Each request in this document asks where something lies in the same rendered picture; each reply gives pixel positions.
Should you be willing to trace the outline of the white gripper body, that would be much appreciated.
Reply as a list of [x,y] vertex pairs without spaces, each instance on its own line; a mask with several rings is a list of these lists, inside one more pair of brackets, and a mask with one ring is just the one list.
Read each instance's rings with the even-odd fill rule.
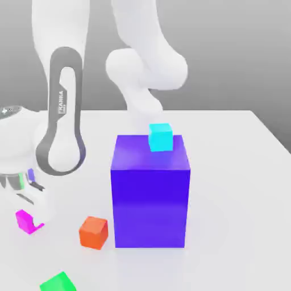
[[32,216],[34,223],[48,223],[56,214],[54,198],[47,189],[39,190],[31,185],[13,194],[16,208]]

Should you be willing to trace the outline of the small magenta cube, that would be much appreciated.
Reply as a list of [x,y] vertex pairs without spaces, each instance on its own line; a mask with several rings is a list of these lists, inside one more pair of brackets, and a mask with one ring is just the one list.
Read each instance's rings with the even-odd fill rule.
[[34,224],[34,218],[24,210],[19,210],[15,213],[18,227],[25,233],[31,235],[38,229],[42,228],[45,224],[41,223],[37,226]]

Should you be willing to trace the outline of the small orange cube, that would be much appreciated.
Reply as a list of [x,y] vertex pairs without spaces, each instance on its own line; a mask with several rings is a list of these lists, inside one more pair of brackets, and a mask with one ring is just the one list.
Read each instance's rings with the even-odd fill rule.
[[80,243],[84,247],[101,250],[109,236],[106,219],[89,216],[79,229]]

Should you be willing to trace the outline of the small green cube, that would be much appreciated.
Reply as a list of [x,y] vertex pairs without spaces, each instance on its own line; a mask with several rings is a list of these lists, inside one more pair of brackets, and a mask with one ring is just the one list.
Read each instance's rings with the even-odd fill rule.
[[65,272],[53,276],[40,285],[41,291],[77,291],[74,283]]

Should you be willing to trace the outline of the small cyan cube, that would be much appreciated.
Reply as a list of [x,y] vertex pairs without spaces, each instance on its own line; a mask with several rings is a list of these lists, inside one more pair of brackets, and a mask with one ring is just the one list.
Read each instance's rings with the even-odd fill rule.
[[173,130],[169,123],[152,123],[149,125],[148,143],[151,152],[173,150]]

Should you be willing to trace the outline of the large purple box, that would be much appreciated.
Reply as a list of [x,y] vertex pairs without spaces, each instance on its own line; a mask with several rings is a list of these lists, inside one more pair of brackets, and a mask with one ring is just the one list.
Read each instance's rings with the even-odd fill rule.
[[119,135],[111,163],[117,248],[185,245],[190,165],[182,136],[152,152],[146,135]]

